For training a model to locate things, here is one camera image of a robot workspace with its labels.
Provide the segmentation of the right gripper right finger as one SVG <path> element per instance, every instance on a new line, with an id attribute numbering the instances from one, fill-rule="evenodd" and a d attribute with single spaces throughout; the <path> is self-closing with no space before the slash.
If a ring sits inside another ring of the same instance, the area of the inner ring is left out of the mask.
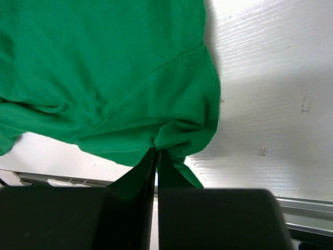
<path id="1" fill-rule="evenodd" d="M 160 249 L 292 249 L 277 200 L 265 189 L 198 189 L 159 153 Z"/>

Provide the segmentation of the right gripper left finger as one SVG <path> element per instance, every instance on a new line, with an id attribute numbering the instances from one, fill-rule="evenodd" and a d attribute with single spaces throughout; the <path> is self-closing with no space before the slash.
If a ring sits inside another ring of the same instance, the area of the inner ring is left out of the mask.
<path id="1" fill-rule="evenodd" d="M 1 249 L 149 249 L 156 151 L 107 187 L 1 188 Z"/>

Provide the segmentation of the green t shirt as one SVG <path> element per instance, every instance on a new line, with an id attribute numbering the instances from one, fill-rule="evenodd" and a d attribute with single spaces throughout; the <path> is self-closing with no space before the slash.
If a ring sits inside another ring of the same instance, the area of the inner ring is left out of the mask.
<path id="1" fill-rule="evenodd" d="M 1 1 L 1 154 L 26 132 L 125 166 L 185 165 L 213 138 L 220 81 L 203 1 Z"/>

